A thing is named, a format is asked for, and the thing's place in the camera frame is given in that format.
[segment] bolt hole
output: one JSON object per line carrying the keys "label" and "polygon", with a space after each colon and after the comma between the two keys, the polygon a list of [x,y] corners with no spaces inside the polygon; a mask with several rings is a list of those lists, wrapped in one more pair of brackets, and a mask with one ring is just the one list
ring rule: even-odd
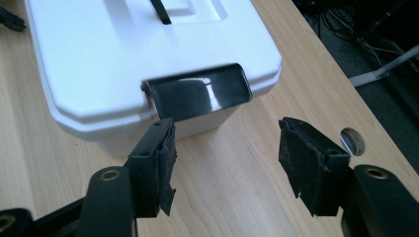
{"label": "bolt hole", "polygon": [[16,217],[14,215],[1,215],[0,216],[0,233],[10,228],[15,223]]}
{"label": "bolt hole", "polygon": [[117,179],[120,176],[120,174],[121,173],[118,170],[105,171],[101,175],[101,180],[102,181],[111,181],[111,180]]}
{"label": "bolt hole", "polygon": [[343,146],[351,155],[360,156],[366,151],[366,143],[356,130],[346,127],[342,129],[340,138]]}
{"label": "bolt hole", "polygon": [[385,172],[378,169],[373,169],[373,168],[365,169],[365,173],[379,180],[385,180],[388,178],[388,175]]}

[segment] wooden table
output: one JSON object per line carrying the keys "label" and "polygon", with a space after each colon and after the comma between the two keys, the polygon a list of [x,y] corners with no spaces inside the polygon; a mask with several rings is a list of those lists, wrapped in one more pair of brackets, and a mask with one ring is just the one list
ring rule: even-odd
{"label": "wooden table", "polygon": [[[278,162],[278,119],[305,120],[340,144],[357,130],[373,164],[419,199],[419,179],[290,0],[254,0],[282,56],[280,82],[220,128],[177,142],[170,217],[139,219],[139,236],[340,236],[339,217],[313,218]],[[0,5],[27,19],[23,1]],[[35,218],[85,195],[98,170],[126,159],[63,132],[42,91],[31,33],[0,27],[0,209]]]}

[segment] black plastic clip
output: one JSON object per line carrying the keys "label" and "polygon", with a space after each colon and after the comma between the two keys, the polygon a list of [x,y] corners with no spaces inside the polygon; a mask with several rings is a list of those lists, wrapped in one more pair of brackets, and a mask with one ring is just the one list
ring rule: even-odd
{"label": "black plastic clip", "polygon": [[26,28],[25,21],[23,19],[13,15],[3,7],[0,7],[0,25],[1,24],[15,32],[21,32]]}
{"label": "black plastic clip", "polygon": [[144,81],[161,119],[191,119],[252,100],[252,91],[238,63]]}

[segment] white plastic box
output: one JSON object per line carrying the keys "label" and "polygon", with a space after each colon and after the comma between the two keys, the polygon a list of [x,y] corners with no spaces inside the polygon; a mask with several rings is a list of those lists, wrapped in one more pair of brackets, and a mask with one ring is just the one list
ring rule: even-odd
{"label": "white plastic box", "polygon": [[[146,80],[238,63],[253,97],[279,80],[282,57],[249,0],[26,0],[42,86],[66,132],[128,155],[159,114]],[[236,107],[176,123],[177,137],[221,125]]]}

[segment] round cable hole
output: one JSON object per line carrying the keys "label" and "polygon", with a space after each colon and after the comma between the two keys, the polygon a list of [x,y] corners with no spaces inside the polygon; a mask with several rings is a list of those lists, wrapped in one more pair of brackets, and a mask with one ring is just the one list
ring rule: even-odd
{"label": "round cable hole", "polygon": [[118,170],[109,170],[101,174],[102,181],[111,181],[117,179],[121,175]]}
{"label": "round cable hole", "polygon": [[10,214],[0,215],[0,233],[10,228],[16,221],[16,217]]}
{"label": "round cable hole", "polygon": [[385,180],[385,179],[388,178],[388,175],[385,172],[383,172],[379,169],[368,168],[368,169],[365,169],[364,172],[367,175],[369,175],[373,178],[379,179],[379,180]]}
{"label": "round cable hole", "polygon": [[346,127],[342,129],[340,139],[345,149],[353,156],[363,155],[366,151],[364,139],[353,128]]}

